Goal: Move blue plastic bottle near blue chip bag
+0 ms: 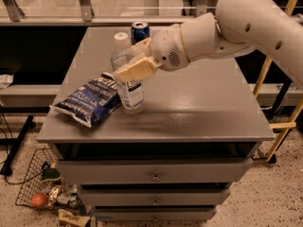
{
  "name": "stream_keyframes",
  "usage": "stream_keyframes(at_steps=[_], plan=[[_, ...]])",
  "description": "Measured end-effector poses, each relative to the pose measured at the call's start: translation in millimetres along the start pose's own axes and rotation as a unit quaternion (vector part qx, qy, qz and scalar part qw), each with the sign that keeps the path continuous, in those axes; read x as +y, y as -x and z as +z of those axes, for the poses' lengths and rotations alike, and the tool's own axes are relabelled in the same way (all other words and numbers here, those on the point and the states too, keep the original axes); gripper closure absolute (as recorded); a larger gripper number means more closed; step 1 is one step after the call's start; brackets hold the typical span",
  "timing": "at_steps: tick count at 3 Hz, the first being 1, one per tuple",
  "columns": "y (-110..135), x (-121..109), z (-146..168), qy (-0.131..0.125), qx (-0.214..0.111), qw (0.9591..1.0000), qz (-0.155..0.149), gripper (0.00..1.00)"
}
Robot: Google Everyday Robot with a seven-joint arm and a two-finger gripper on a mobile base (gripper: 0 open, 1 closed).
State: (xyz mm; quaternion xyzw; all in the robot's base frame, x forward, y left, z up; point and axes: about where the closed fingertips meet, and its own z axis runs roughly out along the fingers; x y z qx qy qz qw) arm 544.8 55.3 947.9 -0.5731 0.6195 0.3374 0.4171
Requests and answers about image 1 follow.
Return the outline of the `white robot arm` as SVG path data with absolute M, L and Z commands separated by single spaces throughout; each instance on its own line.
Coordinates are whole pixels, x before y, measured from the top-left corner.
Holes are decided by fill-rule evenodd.
M 214 13 L 161 29 L 132 46 L 134 58 L 114 72 L 127 82 L 175 71 L 203 59 L 258 50 L 297 86 L 303 85 L 303 26 L 273 0 L 218 0 Z

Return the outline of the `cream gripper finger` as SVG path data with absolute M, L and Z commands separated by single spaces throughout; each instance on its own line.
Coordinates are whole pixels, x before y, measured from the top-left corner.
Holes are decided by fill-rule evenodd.
M 132 46 L 132 51 L 135 55 L 144 55 L 149 57 L 151 55 L 151 38 L 146 38 Z
M 162 66 L 154 57 L 133 58 L 121 63 L 114 72 L 114 77 L 121 82 L 141 80 L 152 77 Z

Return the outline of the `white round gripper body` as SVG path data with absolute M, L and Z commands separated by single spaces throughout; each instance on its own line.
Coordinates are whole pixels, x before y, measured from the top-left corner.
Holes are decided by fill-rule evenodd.
M 164 71 L 172 72 L 186 68 L 189 59 L 181 36 L 181 26 L 172 25 L 158 31 L 151 39 L 151 54 Z

